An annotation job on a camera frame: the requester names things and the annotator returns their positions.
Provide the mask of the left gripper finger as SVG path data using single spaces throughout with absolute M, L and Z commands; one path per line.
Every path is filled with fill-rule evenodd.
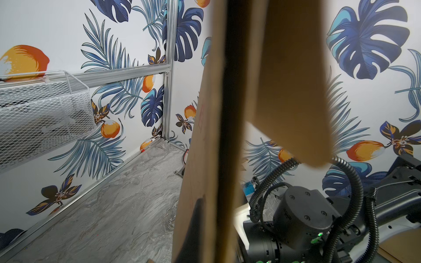
M 175 263 L 199 263 L 201 261 L 202 227 L 204 225 L 203 210 L 204 200 L 199 198 L 194 207 L 189 228 L 180 252 L 175 258 Z

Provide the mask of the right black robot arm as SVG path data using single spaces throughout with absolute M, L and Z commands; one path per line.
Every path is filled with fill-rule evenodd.
M 246 188 L 235 219 L 238 263 L 371 263 L 379 245 L 421 226 L 421 163 L 405 154 L 387 172 L 334 157 L 332 196 L 280 182 L 294 158 Z

